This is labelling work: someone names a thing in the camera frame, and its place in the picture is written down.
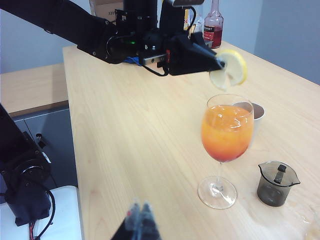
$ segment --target small measuring cup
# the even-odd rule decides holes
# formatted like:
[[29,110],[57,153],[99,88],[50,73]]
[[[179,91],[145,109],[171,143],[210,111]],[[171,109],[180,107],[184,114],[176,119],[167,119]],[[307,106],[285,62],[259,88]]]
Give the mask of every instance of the small measuring cup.
[[287,164],[267,161],[258,165],[261,172],[257,188],[259,199],[272,207],[282,206],[293,185],[300,184],[296,172]]

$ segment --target glass stem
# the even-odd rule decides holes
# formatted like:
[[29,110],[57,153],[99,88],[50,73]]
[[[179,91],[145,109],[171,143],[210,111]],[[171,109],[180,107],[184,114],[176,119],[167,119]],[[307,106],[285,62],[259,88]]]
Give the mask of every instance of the glass stem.
[[222,174],[222,162],[219,162],[219,167],[218,167],[218,175],[216,177],[216,183],[215,188],[219,191],[222,191],[224,189],[224,186],[222,185],[221,182],[221,174]]

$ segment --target orange drink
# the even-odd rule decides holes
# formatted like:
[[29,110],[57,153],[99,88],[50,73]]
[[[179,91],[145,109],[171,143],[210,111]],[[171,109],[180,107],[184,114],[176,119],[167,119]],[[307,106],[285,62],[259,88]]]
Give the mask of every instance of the orange drink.
[[234,105],[209,107],[202,121],[201,138],[207,153],[219,162],[229,162],[248,148],[254,116]]

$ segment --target black cable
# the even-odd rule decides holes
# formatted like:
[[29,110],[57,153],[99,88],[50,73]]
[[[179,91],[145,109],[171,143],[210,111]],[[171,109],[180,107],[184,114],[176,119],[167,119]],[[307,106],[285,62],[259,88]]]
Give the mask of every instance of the black cable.
[[167,75],[169,74],[168,69],[165,68],[165,67],[163,67],[164,74],[161,74],[161,73],[159,73],[159,72],[157,72],[157,71],[155,71],[155,70],[152,70],[150,67],[147,67],[147,66],[145,66],[145,65],[142,65],[142,67],[144,67],[144,68],[147,69],[149,72],[151,72],[151,73],[153,73],[153,74],[155,74],[155,75],[157,75],[157,76],[160,76],[160,77],[165,77],[165,76],[167,76]]
[[191,9],[193,11],[193,18],[192,18],[192,21],[190,23],[190,26],[187,29],[187,32],[189,32],[189,30],[191,29],[191,27],[195,23],[197,12],[196,12],[196,10],[195,10],[195,8],[193,6],[188,6],[188,7],[186,7],[186,9]]
[[50,177],[55,185],[56,188],[58,188],[58,184],[56,183],[56,180],[54,179],[54,177],[52,176],[52,174],[50,173]]
[[49,219],[49,222],[47,223],[47,225],[44,227],[44,229],[42,230],[42,232],[40,232],[40,234],[38,236],[36,236],[34,238],[34,240],[40,240],[40,237],[45,233],[45,231],[48,229],[48,227],[50,226],[50,224],[52,223],[52,220],[54,219],[55,216],[55,212],[56,212],[56,201],[55,201],[55,197],[52,194],[52,192],[47,189],[45,186],[41,185],[44,189],[46,189],[47,193],[49,194],[49,196],[51,197],[51,201],[52,201],[52,213],[51,213],[51,217]]

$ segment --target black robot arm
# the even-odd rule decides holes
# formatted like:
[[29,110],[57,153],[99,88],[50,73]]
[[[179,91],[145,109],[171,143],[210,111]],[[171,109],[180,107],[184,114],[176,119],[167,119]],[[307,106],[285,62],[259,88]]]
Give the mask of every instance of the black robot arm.
[[124,0],[123,10],[115,10],[116,24],[90,15],[69,0],[0,0],[0,8],[107,63],[138,57],[142,66],[158,63],[158,68],[171,75],[221,69],[201,33],[189,37],[184,31],[185,9],[172,2],[163,1],[160,28],[157,0]]

